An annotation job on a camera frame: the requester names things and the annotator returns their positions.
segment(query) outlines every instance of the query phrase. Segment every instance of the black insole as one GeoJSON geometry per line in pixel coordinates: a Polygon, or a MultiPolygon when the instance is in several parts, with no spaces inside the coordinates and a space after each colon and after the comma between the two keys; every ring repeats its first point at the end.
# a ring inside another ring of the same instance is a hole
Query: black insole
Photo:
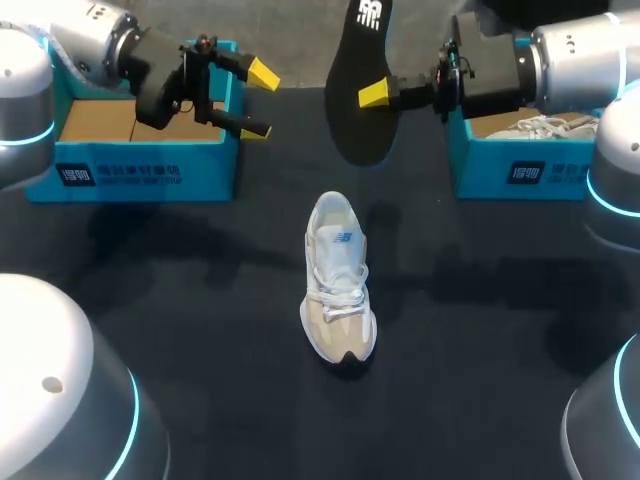
{"type": "Polygon", "coordinates": [[[382,162],[398,128],[397,112],[358,105],[362,88],[390,75],[385,47],[392,7],[393,0],[351,0],[325,87],[333,141],[345,160],[358,166],[382,162]]]}

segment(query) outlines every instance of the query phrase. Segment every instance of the robotic arm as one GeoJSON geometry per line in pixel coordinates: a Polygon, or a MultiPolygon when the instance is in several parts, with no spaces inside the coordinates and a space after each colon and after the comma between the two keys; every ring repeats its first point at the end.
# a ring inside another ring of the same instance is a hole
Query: robotic arm
{"type": "Polygon", "coordinates": [[[585,224],[608,247],[640,251],[640,10],[539,27],[528,46],[484,37],[474,13],[428,74],[388,77],[359,92],[362,108],[432,105],[443,122],[529,106],[545,115],[605,108],[587,177],[585,224]]]}
{"type": "Polygon", "coordinates": [[[275,91],[280,79],[257,57],[143,29],[124,9],[91,0],[0,0],[0,191],[21,188],[53,163],[53,49],[71,74],[90,88],[136,97],[136,118],[158,130],[193,103],[194,120],[239,138],[266,138],[270,126],[213,108],[210,64],[241,81],[275,91]]]}
{"type": "Polygon", "coordinates": [[[362,108],[433,105],[443,121],[516,111],[589,111],[619,98],[640,78],[640,10],[537,28],[531,45],[485,37],[474,13],[453,17],[453,37],[427,74],[389,77],[360,91],[362,108]]]}

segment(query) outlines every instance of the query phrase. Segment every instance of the blue box label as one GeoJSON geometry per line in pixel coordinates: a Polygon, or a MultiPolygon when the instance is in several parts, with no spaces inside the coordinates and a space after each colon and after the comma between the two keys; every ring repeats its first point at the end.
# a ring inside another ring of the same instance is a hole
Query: blue box label
{"type": "Polygon", "coordinates": [[[513,162],[507,183],[509,185],[537,185],[540,183],[544,162],[513,162]]]}
{"type": "Polygon", "coordinates": [[[177,165],[106,165],[97,168],[97,183],[104,186],[181,185],[177,165]]]}
{"type": "Polygon", "coordinates": [[[86,163],[58,163],[56,170],[65,187],[95,187],[91,170],[86,163]]]}
{"type": "Polygon", "coordinates": [[[574,163],[556,163],[551,168],[551,174],[547,183],[561,184],[584,184],[587,181],[589,165],[579,165],[574,163]]]}

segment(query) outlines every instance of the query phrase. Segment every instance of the shoe sole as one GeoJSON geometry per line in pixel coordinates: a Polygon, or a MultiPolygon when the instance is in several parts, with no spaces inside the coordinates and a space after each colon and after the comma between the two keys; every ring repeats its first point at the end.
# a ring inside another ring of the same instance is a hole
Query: shoe sole
{"type": "MultiPolygon", "coordinates": [[[[320,356],[320,358],[322,358],[325,362],[331,363],[333,365],[337,365],[338,363],[332,360],[329,360],[326,357],[326,355],[322,353],[322,350],[320,350],[320,348],[318,347],[318,344],[311,336],[311,332],[309,331],[309,320],[307,317],[307,298],[306,297],[304,298],[304,300],[302,300],[302,303],[300,304],[300,320],[302,321],[302,328],[304,328],[304,333],[307,335],[307,338],[309,339],[309,343],[311,343],[311,346],[316,351],[316,353],[320,356]]],[[[371,334],[373,335],[373,341],[371,342],[371,349],[367,352],[367,356],[364,357],[363,360],[360,360],[361,363],[365,363],[367,361],[367,359],[373,352],[376,346],[376,340],[378,339],[378,324],[376,322],[376,316],[373,312],[371,312],[371,334]]]]}

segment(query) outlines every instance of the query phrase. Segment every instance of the new balance logo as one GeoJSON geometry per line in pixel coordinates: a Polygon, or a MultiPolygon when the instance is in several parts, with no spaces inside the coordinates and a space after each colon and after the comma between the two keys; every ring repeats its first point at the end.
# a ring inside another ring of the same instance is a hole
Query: new balance logo
{"type": "Polygon", "coordinates": [[[382,3],[378,0],[360,0],[359,12],[358,23],[374,30],[378,30],[380,28],[382,3]]]}
{"type": "Polygon", "coordinates": [[[333,239],[333,243],[347,243],[351,241],[352,233],[339,233],[336,238],[333,239]]]}

